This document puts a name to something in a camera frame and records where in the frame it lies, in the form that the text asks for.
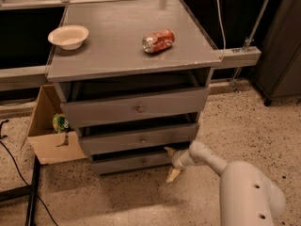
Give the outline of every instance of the terrazzo floor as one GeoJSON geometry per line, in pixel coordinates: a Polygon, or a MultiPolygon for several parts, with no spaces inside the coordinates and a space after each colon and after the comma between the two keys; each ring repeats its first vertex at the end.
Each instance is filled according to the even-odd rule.
{"type": "MultiPolygon", "coordinates": [[[[245,160],[284,192],[285,212],[275,225],[301,225],[301,103],[297,98],[265,107],[247,82],[212,85],[200,118],[198,140],[228,161],[245,160]]],[[[26,130],[34,103],[0,106],[8,135],[3,142],[30,183],[34,153],[26,130]]],[[[0,147],[0,191],[23,186],[0,147]]],[[[168,167],[99,178],[86,159],[42,166],[39,194],[58,225],[219,225],[219,178],[207,167],[191,167],[166,184],[168,167]]],[[[0,225],[24,225],[27,197],[0,203],[0,225]]],[[[40,202],[36,224],[54,225],[40,202]]]]}

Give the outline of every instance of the black metal stand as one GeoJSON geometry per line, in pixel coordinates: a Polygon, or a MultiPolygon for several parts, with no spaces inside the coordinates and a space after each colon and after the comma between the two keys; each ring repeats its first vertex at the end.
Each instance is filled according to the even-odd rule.
{"type": "MultiPolygon", "coordinates": [[[[9,120],[1,122],[0,138],[7,137],[6,135],[1,136],[1,127],[5,122],[9,122],[9,120]]],[[[39,177],[40,177],[40,162],[38,158],[35,156],[34,171],[31,179],[31,185],[21,186],[8,191],[0,192],[0,202],[14,200],[29,195],[25,226],[35,225],[34,220],[35,220],[36,201],[38,197],[39,177]]]]}

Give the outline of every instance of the white robotic arm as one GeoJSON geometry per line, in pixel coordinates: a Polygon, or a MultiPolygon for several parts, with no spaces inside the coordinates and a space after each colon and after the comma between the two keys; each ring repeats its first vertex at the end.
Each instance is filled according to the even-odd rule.
{"type": "Polygon", "coordinates": [[[187,150],[166,148],[173,168],[172,182],[188,166],[208,165],[220,176],[221,226],[272,226],[285,208],[285,197],[278,186],[253,165],[226,162],[203,143],[193,141],[187,150]]]}

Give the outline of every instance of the drawer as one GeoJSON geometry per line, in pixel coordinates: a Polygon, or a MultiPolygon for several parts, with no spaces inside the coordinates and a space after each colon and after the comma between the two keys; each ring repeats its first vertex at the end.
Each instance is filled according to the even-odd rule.
{"type": "MultiPolygon", "coordinates": [[[[186,149],[190,142],[168,144],[175,149],[186,149]]],[[[110,174],[115,172],[139,170],[163,166],[171,163],[171,157],[164,150],[165,146],[148,149],[130,150],[123,153],[109,153],[108,155],[93,156],[91,167],[96,174],[110,174]]]]}
{"type": "Polygon", "coordinates": [[[71,102],[61,108],[74,128],[144,120],[201,111],[207,88],[175,89],[110,99],[71,102]]]}
{"type": "Polygon", "coordinates": [[[80,137],[79,143],[84,154],[93,155],[191,141],[196,135],[197,125],[189,123],[103,136],[80,137]]]}

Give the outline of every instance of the soda can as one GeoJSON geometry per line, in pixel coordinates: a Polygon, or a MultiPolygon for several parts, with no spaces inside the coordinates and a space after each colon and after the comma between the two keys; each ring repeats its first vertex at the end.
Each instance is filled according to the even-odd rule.
{"type": "Polygon", "coordinates": [[[171,47],[175,41],[175,35],[170,29],[154,32],[144,37],[142,46],[145,52],[149,54],[171,47]]]}

